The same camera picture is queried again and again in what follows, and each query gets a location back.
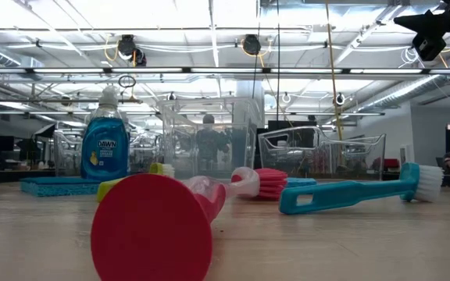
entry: dawn logo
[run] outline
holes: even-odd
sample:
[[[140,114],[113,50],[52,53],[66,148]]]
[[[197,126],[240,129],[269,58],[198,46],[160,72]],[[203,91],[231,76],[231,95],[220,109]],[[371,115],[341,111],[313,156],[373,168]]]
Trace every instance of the dawn logo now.
[[[97,146],[99,148],[116,148],[117,143],[114,140],[99,140]]]

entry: teal dish brush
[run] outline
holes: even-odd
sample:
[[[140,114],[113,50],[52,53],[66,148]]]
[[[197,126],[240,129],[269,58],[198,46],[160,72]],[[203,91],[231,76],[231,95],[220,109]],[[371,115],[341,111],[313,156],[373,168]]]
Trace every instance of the teal dish brush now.
[[[442,170],[438,167],[406,163],[399,180],[320,184],[284,189],[280,196],[280,212],[293,215],[355,205],[360,201],[400,195],[402,200],[434,202],[440,194]],[[298,196],[312,195],[308,204],[298,204]]]

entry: dawn dish soap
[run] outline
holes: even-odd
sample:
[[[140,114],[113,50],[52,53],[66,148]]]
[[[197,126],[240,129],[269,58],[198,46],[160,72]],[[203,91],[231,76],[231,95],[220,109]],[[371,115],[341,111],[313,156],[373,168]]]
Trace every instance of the dawn dish soap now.
[[[107,181],[127,176],[129,139],[116,94],[116,87],[105,88],[98,108],[90,115],[81,152],[81,176],[85,179]]]

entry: white wall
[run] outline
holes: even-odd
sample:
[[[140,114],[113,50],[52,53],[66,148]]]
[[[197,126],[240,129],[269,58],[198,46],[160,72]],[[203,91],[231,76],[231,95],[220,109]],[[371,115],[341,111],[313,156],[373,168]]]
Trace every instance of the white wall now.
[[[445,127],[450,124],[450,107],[413,106],[414,156],[421,165],[437,165],[445,154]]]
[[[10,121],[0,119],[0,135],[29,138],[33,133],[48,123],[36,119],[23,119],[21,116],[10,116]]]
[[[411,107],[408,102],[397,109],[384,110],[385,116],[370,116],[359,120],[357,127],[345,127],[343,138],[386,134],[385,158],[400,159],[400,147],[413,144]]]

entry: tabletop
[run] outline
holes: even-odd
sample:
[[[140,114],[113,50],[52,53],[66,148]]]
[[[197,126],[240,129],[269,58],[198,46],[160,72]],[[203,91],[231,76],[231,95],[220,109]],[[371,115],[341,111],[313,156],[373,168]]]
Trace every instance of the tabletop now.
[[[95,196],[36,198],[0,184],[0,280],[98,280],[89,235]],[[232,199],[212,223],[205,280],[450,280],[450,189],[311,215]]]

